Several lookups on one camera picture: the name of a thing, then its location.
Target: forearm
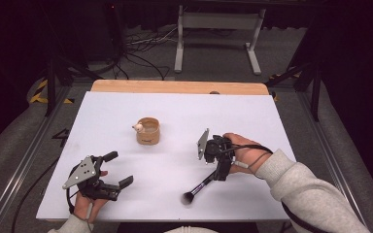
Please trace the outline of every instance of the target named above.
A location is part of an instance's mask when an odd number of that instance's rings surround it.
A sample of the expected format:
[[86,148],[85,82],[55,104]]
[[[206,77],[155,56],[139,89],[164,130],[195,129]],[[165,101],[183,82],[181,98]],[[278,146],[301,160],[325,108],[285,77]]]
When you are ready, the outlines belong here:
[[51,230],[49,233],[90,233],[93,224],[79,219],[74,215],[69,215],[68,220],[58,230]]
[[328,232],[368,232],[337,188],[317,179],[305,165],[290,161],[281,150],[256,175],[267,181],[275,200],[309,224]]

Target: person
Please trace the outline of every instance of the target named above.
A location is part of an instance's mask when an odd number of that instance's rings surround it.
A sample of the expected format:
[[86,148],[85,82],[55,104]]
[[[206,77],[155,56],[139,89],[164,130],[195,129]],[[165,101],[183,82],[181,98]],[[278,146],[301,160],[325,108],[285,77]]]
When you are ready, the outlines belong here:
[[[260,145],[234,133],[226,133],[223,137],[230,139],[234,145]],[[288,159],[282,150],[271,154],[264,150],[242,148],[235,151],[235,160],[249,166],[232,165],[230,174],[246,173],[264,179],[271,188],[272,197],[283,202],[294,217],[313,228],[323,232],[369,232],[336,187],[318,179],[304,164]],[[92,211],[86,217],[90,203]],[[89,200],[79,193],[75,212],[60,229],[53,229],[50,233],[91,232],[93,222],[105,203],[106,200]],[[299,221],[294,222],[292,218],[291,221],[297,232],[310,232],[301,227]],[[196,228],[190,232],[214,231]]]

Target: human hand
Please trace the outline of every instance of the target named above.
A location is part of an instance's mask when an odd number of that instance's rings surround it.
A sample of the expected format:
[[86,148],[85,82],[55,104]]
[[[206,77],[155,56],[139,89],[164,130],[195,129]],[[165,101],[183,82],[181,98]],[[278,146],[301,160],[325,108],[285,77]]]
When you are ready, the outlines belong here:
[[[225,133],[223,137],[228,138],[231,140],[232,144],[234,145],[260,145],[260,143],[247,139],[241,135],[234,134],[234,133]],[[248,174],[255,174],[258,168],[271,156],[271,153],[266,153],[265,150],[258,150],[258,149],[249,149],[249,148],[242,148],[235,150],[235,160],[245,163],[247,165],[253,164],[255,161],[258,162],[251,166],[250,169],[243,168],[233,164],[229,173],[248,173]]]
[[[108,171],[102,171],[101,177],[108,175]],[[93,223],[98,216],[101,208],[108,202],[106,199],[90,199],[89,197],[84,197],[80,192],[77,193],[77,198],[75,200],[75,210],[74,215],[80,219],[86,219],[87,211],[89,209],[89,204],[92,203],[92,211],[90,212],[87,221]]]

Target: table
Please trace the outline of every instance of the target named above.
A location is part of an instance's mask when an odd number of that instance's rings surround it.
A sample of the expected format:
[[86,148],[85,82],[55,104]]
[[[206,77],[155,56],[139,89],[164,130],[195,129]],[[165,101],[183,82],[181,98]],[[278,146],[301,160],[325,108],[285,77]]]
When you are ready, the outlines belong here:
[[[213,90],[221,94],[202,94]],[[109,171],[102,180],[115,184],[133,175],[134,183],[122,191],[117,202],[103,208],[99,220],[288,219],[266,182],[244,174],[210,183],[189,206],[180,200],[216,168],[196,158],[196,142],[206,128],[210,135],[232,131],[256,138],[271,150],[281,148],[294,160],[274,101],[267,93],[261,83],[96,81],[85,95],[37,218],[66,219],[69,213],[61,187],[72,167],[87,155],[116,150],[119,157],[102,165],[102,170]],[[157,145],[136,142],[131,125],[141,117],[160,120]]]

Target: silver metal bracket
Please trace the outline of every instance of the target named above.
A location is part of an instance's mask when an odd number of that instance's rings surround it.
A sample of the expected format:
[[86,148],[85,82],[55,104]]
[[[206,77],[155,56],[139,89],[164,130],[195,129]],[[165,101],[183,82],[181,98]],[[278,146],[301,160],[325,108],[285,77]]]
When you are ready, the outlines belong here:
[[87,156],[77,167],[74,173],[69,177],[68,181],[62,186],[63,189],[71,187],[77,183],[86,181],[96,175],[95,167],[92,159]]
[[207,147],[208,135],[210,133],[210,129],[207,128],[205,132],[202,134],[201,138],[199,138],[196,145],[198,146],[198,159],[202,159],[202,155],[204,155],[205,148]]

